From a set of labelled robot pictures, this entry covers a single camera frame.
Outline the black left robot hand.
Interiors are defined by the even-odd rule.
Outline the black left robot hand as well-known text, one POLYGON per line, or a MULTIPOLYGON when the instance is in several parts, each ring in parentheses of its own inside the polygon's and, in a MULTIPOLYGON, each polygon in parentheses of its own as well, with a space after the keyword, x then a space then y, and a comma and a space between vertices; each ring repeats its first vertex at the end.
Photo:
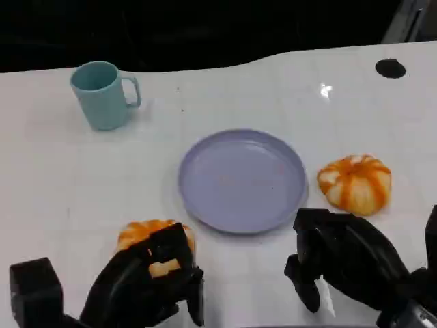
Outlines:
POLYGON ((181 223, 117 252, 97 277, 79 317, 88 327, 154 327, 185 301, 204 324, 203 271, 181 223))

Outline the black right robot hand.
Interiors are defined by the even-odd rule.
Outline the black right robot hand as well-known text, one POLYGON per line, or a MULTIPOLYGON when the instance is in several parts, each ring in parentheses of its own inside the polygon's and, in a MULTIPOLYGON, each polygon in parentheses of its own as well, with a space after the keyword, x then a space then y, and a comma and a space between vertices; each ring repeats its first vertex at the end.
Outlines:
POLYGON ((396 285, 409 271, 393 244, 367 220, 327 209, 301 208, 293 228, 297 252, 288 257, 284 274, 305 307, 315 313, 323 278, 349 298, 384 310, 395 302, 396 285))

